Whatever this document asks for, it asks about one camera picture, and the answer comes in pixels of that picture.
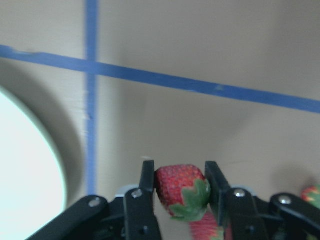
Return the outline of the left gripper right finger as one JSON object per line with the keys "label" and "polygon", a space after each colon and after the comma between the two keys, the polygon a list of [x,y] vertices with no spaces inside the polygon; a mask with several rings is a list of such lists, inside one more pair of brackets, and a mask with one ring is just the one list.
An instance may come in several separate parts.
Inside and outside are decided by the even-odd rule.
{"label": "left gripper right finger", "polygon": [[215,161],[205,162],[205,178],[211,187],[209,204],[218,225],[225,225],[227,219],[226,194],[231,189],[222,170]]}

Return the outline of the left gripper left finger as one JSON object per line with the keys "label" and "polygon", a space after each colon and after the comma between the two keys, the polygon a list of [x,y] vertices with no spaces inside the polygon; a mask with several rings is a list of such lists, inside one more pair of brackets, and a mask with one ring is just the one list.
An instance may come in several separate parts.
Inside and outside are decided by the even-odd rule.
{"label": "left gripper left finger", "polygon": [[139,188],[148,193],[151,200],[154,199],[155,189],[155,163],[154,160],[145,160],[139,181]]}

